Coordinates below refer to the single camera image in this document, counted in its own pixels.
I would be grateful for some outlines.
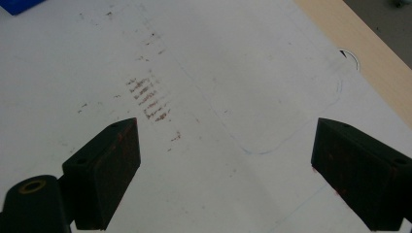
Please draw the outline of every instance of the white table surface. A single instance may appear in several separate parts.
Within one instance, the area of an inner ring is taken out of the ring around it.
[[[1,205],[129,117],[142,165],[107,232],[369,232],[312,170],[318,117],[412,151],[411,130],[291,0],[0,10]]]

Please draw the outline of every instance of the curved line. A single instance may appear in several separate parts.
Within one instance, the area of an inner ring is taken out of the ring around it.
[[[353,53],[353,52],[351,52],[351,51],[349,51],[349,50],[345,50],[345,49],[342,49],[342,48],[338,48],[339,49],[339,51],[344,51],[344,52],[347,52],[348,54],[350,54],[354,59],[355,59],[355,61],[357,62],[357,70],[358,71],[360,71],[361,70],[361,62],[360,62],[360,60],[355,56],[355,54]]]

